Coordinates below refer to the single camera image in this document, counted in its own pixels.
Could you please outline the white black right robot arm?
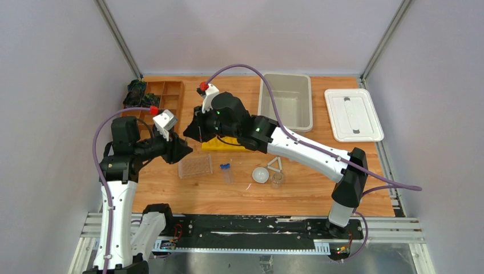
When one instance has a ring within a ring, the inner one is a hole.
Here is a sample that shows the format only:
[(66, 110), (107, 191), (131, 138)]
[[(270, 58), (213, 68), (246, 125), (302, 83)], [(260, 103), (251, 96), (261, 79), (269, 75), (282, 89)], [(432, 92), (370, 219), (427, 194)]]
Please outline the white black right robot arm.
[(251, 115), (241, 100), (229, 92), (215, 95), (211, 106), (197, 106), (183, 135), (200, 143), (217, 136), (235, 138), (245, 149), (282, 156), (313, 168), (335, 182), (326, 230), (341, 238), (349, 219), (360, 205), (368, 178), (366, 154), (359, 148), (337, 150), (305, 138), (279, 122)]

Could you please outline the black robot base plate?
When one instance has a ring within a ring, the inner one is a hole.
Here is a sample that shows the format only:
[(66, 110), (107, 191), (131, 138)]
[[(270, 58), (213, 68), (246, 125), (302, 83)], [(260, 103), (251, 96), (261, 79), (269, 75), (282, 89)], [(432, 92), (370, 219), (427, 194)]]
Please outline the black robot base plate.
[(314, 251), (319, 240), (348, 248), (365, 233), (357, 219), (340, 228), (326, 217), (186, 214), (170, 219), (160, 236), (179, 251)]

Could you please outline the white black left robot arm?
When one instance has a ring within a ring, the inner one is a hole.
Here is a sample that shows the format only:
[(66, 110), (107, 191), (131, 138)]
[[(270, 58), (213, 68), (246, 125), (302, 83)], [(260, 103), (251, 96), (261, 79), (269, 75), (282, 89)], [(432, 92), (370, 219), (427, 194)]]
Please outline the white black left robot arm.
[(148, 273), (157, 237), (174, 231), (171, 208), (162, 203), (148, 205), (142, 212), (140, 227), (131, 232), (140, 170), (157, 157), (174, 164), (193, 151), (174, 132), (176, 117), (159, 114), (153, 121), (150, 138), (145, 140), (140, 138), (140, 119), (123, 116), (111, 123), (112, 141), (105, 146), (98, 164), (103, 202), (100, 243), (87, 273)]

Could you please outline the blue capped tube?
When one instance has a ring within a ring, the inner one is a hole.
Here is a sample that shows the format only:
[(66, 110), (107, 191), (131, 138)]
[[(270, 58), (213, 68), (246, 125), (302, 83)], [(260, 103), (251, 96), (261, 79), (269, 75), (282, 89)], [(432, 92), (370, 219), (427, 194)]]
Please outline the blue capped tube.
[(224, 176), (224, 181), (227, 184), (232, 184), (233, 183), (233, 174), (232, 174), (232, 169), (231, 165), (229, 163), (223, 164), (220, 166), (223, 172)]
[(224, 183), (229, 184), (230, 183), (230, 177), (229, 177), (230, 164), (229, 163), (221, 164), (220, 168), (221, 168), (221, 171), (222, 171)]

